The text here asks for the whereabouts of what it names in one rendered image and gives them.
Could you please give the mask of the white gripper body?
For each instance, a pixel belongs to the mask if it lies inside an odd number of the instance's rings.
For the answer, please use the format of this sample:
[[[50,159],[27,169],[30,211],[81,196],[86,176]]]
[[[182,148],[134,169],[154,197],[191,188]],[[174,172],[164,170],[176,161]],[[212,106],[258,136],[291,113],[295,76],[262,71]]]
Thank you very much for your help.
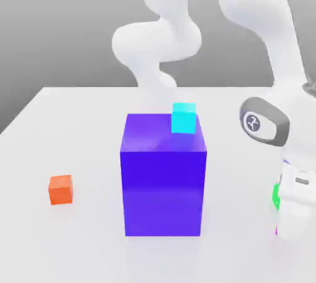
[[[312,211],[316,207],[314,201],[294,201],[281,199],[278,211],[277,235],[287,241],[300,238],[309,225]]]

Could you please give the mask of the small cyan cube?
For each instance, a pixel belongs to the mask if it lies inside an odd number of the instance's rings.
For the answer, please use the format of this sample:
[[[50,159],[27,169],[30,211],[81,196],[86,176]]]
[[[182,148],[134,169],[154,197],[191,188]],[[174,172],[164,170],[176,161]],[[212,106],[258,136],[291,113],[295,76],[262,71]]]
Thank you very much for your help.
[[[196,129],[196,104],[186,102],[173,103],[172,133],[194,134]]]

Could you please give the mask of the small orange cube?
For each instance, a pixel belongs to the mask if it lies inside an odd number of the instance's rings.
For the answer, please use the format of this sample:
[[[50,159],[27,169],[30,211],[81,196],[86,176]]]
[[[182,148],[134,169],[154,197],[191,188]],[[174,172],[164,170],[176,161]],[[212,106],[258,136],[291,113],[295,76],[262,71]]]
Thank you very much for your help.
[[[73,202],[73,182],[71,175],[52,176],[48,186],[51,205]]]

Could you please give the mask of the small green cube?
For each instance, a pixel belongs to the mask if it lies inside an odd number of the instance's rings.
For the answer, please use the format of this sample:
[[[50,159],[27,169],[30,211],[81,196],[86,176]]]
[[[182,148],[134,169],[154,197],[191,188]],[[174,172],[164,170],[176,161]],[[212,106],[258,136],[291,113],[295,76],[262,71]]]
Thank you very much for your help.
[[[280,196],[278,194],[279,192],[280,183],[275,183],[273,186],[273,192],[272,192],[272,202],[274,207],[279,210],[280,209]]]

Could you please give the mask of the large blue box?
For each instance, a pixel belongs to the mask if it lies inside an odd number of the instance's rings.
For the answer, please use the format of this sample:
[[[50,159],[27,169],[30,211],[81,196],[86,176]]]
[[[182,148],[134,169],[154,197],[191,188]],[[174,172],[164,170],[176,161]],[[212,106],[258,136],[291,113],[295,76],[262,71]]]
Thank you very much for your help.
[[[207,147],[193,134],[171,132],[171,115],[129,113],[120,148],[126,236],[201,233]]]

